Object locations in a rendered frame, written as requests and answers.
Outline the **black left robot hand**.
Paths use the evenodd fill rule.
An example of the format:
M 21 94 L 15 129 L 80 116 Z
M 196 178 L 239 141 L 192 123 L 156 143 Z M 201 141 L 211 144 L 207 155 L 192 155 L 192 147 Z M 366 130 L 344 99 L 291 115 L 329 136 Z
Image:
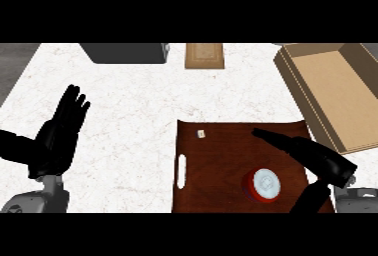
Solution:
M 89 107 L 80 87 L 69 85 L 34 139 L 0 129 L 0 158 L 28 166 L 30 179 L 61 176 L 69 169 Z

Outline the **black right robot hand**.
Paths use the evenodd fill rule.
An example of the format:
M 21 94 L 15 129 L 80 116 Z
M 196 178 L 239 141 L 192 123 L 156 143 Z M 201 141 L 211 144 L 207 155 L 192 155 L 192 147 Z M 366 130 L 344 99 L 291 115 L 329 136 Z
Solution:
M 251 134 L 282 150 L 317 176 L 317 181 L 306 187 L 291 208 L 291 213 L 317 213 L 329 199 L 328 185 L 344 188 L 357 165 L 340 153 L 304 137 L 289 137 L 260 128 L 255 128 Z

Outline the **red can with pale lid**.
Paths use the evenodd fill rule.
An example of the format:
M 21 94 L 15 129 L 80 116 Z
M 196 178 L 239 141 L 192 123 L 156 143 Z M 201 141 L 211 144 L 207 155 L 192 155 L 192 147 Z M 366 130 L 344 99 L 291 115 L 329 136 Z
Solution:
M 276 173 L 266 167 L 254 168 L 242 177 L 242 192 L 250 201 L 273 203 L 281 194 L 281 181 Z

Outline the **dark brown wooden tray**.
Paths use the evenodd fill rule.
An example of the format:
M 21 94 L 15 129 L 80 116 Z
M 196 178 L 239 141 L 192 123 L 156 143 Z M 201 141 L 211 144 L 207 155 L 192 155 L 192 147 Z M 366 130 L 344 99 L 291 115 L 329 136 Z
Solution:
M 303 121 L 294 123 L 177 123 L 176 155 L 186 158 L 185 185 L 173 188 L 173 211 L 195 213 L 286 213 L 309 185 L 304 167 L 266 141 L 255 128 L 289 137 L 309 136 Z M 198 138 L 196 131 L 205 131 Z M 248 200 L 241 187 L 244 175 L 269 168 L 281 181 L 273 203 Z

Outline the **open cardboard box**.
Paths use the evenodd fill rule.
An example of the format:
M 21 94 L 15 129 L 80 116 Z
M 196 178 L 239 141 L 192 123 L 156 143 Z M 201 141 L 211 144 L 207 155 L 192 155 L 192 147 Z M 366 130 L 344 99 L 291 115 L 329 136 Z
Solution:
M 378 59 L 359 43 L 294 43 L 275 59 L 317 143 L 341 154 L 378 148 Z

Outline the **dark grey appliance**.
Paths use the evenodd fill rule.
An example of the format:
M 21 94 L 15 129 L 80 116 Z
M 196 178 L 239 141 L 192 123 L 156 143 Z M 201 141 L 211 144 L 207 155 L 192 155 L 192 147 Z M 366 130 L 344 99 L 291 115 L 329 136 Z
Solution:
M 164 64 L 170 51 L 168 43 L 81 43 L 96 64 Z

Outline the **tan wooden block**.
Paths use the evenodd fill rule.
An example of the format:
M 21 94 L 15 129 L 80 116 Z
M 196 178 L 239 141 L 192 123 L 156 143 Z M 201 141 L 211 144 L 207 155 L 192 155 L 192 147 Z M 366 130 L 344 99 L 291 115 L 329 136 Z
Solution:
M 186 69 L 223 69 L 224 54 L 221 43 L 186 44 Z

